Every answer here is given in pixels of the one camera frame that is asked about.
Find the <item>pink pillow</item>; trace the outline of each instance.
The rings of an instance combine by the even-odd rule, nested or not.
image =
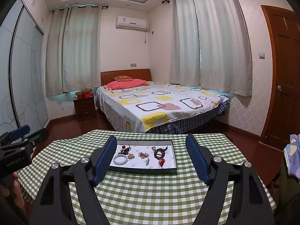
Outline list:
[[[104,86],[108,90],[123,90],[138,86],[149,86],[146,80],[134,79],[131,81],[112,81]]]
[[[118,76],[118,77],[115,77],[115,80],[116,81],[132,81],[133,78],[129,77],[129,76]]]

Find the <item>hand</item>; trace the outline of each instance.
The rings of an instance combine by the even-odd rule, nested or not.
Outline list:
[[[13,185],[12,185],[12,189],[13,192],[15,194],[15,204],[20,207],[21,209],[24,208],[24,200],[23,200],[23,196],[21,193],[21,187],[20,187],[20,183],[18,181],[19,175],[17,173],[13,173]],[[4,196],[7,197],[9,196],[9,190],[7,188],[5,188],[4,186],[0,185],[0,193]]]

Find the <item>metal screw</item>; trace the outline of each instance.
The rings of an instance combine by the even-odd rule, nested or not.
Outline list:
[[[252,164],[250,162],[245,162],[246,167],[252,167]]]
[[[87,162],[89,162],[89,158],[88,157],[83,157],[83,158],[81,158],[81,163],[87,163]]]
[[[214,161],[215,161],[215,162],[221,162],[221,161],[222,161],[222,158],[221,158],[221,157],[214,157]]]
[[[53,163],[52,165],[51,165],[51,168],[52,169],[57,169],[59,167],[59,164],[58,163]]]

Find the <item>green checkered tablecloth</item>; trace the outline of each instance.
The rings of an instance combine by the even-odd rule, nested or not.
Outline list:
[[[96,188],[100,204],[111,224],[192,224],[204,201],[207,186],[199,180],[185,148],[186,135],[123,133],[93,130],[74,139],[56,140],[44,148],[20,173],[20,183],[28,200],[35,199],[38,189],[52,163],[75,164],[102,147],[110,135],[123,140],[170,140],[177,159],[176,175],[136,175],[108,171]],[[246,158],[223,134],[195,134],[200,145],[213,155],[232,164]],[[271,208],[276,205],[264,186]],[[73,208],[79,224],[85,224],[74,183],[70,183]],[[224,224],[230,208],[233,182],[227,193],[219,224]]]

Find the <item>wooden headboard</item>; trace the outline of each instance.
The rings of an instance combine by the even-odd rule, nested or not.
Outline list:
[[[117,76],[129,76],[134,79],[141,79],[151,81],[151,72],[149,68],[146,69],[127,69],[101,72],[101,86],[105,86],[108,83],[115,80]]]

